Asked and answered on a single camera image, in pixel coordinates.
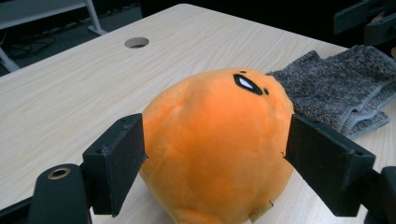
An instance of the stuffed animal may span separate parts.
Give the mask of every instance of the stuffed animal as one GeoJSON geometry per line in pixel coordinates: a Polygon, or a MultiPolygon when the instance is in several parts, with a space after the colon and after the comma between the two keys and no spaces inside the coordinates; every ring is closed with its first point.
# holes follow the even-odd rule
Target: stuffed animal
{"type": "Polygon", "coordinates": [[[144,109],[140,175],[176,223],[254,222],[286,187],[292,102],[271,76],[224,68],[178,82],[144,109]]]}

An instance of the white eye highlight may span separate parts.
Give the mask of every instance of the white eye highlight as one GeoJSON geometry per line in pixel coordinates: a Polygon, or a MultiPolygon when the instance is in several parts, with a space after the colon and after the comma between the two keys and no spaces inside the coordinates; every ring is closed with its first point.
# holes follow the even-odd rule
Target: white eye highlight
{"type": "Polygon", "coordinates": [[[250,89],[252,89],[253,90],[253,87],[250,85],[250,84],[248,84],[248,82],[246,82],[244,79],[242,79],[241,77],[239,78],[239,82],[241,83],[241,85],[244,85],[244,86],[246,86],[246,87],[248,87],[248,88],[250,88],[250,89]]]}

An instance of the black metal part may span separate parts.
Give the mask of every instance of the black metal part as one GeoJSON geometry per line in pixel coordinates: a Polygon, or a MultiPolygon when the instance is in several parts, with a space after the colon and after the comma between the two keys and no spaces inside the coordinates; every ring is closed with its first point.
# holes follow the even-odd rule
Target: black metal part
{"type": "Polygon", "coordinates": [[[42,173],[34,195],[0,210],[1,224],[92,223],[116,216],[146,160],[141,114],[117,120],[84,153],[84,162],[42,173]]]}
{"type": "Polygon", "coordinates": [[[42,173],[35,183],[28,224],[92,223],[79,166],[63,164],[42,173]]]}
{"type": "Polygon", "coordinates": [[[292,115],[285,159],[335,216],[355,217],[362,204],[364,223],[396,223],[396,167],[379,174],[373,153],[329,126],[292,115]]]}
{"type": "Polygon", "coordinates": [[[378,187],[388,222],[394,224],[396,223],[396,166],[382,169],[378,187]]]}
{"type": "Polygon", "coordinates": [[[396,8],[394,0],[363,0],[337,13],[333,18],[333,32],[340,34],[357,25],[364,24],[368,18],[396,8]]]}
{"type": "Polygon", "coordinates": [[[141,114],[117,120],[83,153],[83,170],[92,176],[98,215],[117,216],[147,155],[141,114]]]}
{"type": "Polygon", "coordinates": [[[364,44],[380,45],[396,38],[396,13],[380,21],[374,21],[364,27],[364,44]]]}
{"type": "Polygon", "coordinates": [[[294,114],[285,159],[336,216],[358,214],[354,184],[372,170],[374,154],[329,126],[294,114]]]}
{"type": "Polygon", "coordinates": [[[27,223],[32,197],[0,210],[0,223],[22,224],[27,223]]]}

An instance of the screw hole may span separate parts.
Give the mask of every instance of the screw hole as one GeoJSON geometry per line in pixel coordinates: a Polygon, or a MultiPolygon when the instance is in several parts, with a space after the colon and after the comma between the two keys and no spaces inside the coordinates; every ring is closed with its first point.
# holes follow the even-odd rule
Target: screw hole
{"type": "Polygon", "coordinates": [[[61,179],[70,174],[70,169],[67,167],[58,168],[49,173],[48,178],[51,180],[61,179]]]}

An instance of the floor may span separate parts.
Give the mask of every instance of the floor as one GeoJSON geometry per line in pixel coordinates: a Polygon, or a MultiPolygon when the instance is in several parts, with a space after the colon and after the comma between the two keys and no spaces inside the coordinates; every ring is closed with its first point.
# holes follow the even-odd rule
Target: floor
{"type": "MultiPolygon", "coordinates": [[[[99,16],[99,22],[103,30],[111,32],[141,18],[140,7],[134,4],[99,16]]],[[[64,28],[54,29],[26,45],[12,46],[4,51],[19,67],[25,67],[96,38],[98,35],[88,30],[90,25],[92,25],[91,19],[72,23],[64,28]]],[[[12,75],[12,73],[0,64],[0,76],[4,75],[12,75]]]]}

